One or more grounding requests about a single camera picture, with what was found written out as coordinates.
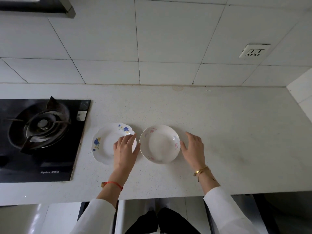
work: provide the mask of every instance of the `white shirt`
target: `white shirt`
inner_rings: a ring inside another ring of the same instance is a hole
[[[259,234],[232,197],[221,187],[211,189],[204,201],[220,234]],[[93,199],[71,234],[109,234],[114,214],[115,208],[109,202]]]

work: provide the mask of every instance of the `white bowl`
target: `white bowl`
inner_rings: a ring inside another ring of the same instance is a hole
[[[119,137],[134,134],[133,129],[123,123],[109,123],[99,129],[92,140],[91,151],[94,158],[106,165],[114,163],[114,143]],[[136,147],[136,140],[133,142],[132,151]]]
[[[143,131],[141,153],[149,161],[165,164],[173,161],[180,151],[180,138],[169,126],[155,125]]]

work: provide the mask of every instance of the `black glass stovetop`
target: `black glass stovetop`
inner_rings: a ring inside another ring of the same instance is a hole
[[[48,99],[0,99],[0,183],[69,181],[91,100],[58,100],[70,114],[64,135],[52,145],[38,149],[13,146],[8,131],[23,110]]]

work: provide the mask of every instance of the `electrical outlet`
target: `electrical outlet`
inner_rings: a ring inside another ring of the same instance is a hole
[[[241,59],[258,59],[264,57],[270,44],[247,44],[239,56]]]

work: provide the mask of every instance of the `gas stove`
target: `gas stove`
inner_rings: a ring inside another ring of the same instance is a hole
[[[69,181],[90,103],[0,99],[0,182]]]

